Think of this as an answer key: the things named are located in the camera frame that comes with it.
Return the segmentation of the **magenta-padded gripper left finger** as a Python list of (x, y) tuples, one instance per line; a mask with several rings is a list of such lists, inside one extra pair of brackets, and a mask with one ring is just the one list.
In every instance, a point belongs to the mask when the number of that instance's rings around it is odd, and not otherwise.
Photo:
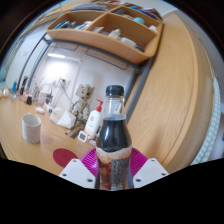
[(96, 149), (87, 152), (80, 159), (71, 159), (59, 176), (83, 188), (95, 189), (97, 186), (98, 161)]

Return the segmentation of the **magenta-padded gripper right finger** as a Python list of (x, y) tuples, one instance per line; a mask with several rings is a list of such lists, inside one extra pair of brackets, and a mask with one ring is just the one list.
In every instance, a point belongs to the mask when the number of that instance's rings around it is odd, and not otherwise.
[(168, 172), (155, 158), (148, 159), (133, 148), (129, 166), (129, 188), (146, 186), (168, 175)]

